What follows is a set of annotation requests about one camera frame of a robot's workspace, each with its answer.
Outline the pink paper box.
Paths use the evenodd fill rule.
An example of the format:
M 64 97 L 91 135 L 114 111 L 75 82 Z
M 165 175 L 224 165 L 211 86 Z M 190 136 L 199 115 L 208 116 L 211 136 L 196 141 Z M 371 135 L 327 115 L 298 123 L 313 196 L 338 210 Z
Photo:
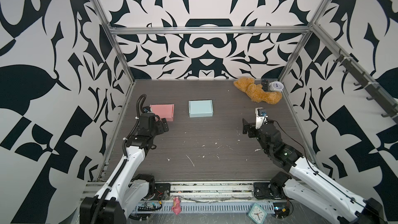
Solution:
M 165 118 L 167 122 L 174 121 L 174 104 L 152 104 L 150 108 L 161 119 Z

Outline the light blue paper box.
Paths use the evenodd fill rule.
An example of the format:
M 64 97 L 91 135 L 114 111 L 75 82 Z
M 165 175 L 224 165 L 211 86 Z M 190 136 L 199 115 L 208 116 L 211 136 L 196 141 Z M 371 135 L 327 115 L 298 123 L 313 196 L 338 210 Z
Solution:
M 189 101 L 189 117 L 212 117 L 214 114 L 212 100 Z

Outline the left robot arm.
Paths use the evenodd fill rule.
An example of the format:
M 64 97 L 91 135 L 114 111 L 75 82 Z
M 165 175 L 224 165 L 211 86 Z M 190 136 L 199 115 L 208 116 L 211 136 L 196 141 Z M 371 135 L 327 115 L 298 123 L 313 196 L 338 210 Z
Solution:
M 167 120 L 142 113 L 132 132 L 123 139 L 123 156 L 110 178 L 79 209 L 81 224 L 125 224 L 139 202 L 155 193 L 154 177 L 136 175 L 148 152 L 156 149 L 154 138 L 169 131 Z

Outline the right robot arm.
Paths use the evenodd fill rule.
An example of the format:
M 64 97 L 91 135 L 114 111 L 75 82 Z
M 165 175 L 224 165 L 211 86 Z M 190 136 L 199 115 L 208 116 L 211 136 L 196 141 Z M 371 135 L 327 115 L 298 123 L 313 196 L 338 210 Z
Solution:
M 281 168 L 271 180 L 275 193 L 310 208 L 332 224 L 384 224 L 383 206 L 365 199 L 319 171 L 297 149 L 282 140 L 274 122 L 258 117 L 243 122 L 243 134 L 255 138 L 263 152 Z

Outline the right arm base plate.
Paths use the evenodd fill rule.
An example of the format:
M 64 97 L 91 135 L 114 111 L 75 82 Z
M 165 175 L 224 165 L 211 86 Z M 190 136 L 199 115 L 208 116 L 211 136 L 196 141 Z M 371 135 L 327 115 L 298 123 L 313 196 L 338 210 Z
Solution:
M 254 187 L 254 197 L 257 200 L 267 200 L 267 199 L 278 199 L 279 193 L 276 189 L 273 188 L 270 182 L 255 182 L 253 183 Z

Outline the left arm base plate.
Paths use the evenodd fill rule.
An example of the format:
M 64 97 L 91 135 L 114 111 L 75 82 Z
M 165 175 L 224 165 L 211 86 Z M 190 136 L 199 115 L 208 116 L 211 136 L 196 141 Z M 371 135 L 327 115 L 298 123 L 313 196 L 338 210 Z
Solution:
M 162 200 L 167 198 L 171 191 L 170 183 L 155 183 L 150 186 L 149 193 L 144 197 L 145 200 Z

